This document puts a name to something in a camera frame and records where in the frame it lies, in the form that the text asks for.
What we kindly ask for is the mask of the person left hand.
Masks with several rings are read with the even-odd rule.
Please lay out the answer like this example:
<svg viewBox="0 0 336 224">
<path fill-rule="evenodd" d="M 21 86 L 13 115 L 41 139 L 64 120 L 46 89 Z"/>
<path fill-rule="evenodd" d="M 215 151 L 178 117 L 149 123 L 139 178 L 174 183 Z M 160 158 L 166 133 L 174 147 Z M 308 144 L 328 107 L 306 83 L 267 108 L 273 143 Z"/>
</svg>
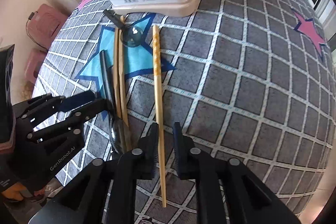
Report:
<svg viewBox="0 0 336 224">
<path fill-rule="evenodd" d="M 20 182 L 15 183 L 5 191 L 1 192 L 1 198 L 5 201 L 19 202 L 25 199 L 22 196 L 21 191 L 26 190 L 27 188 L 22 185 Z"/>
</svg>

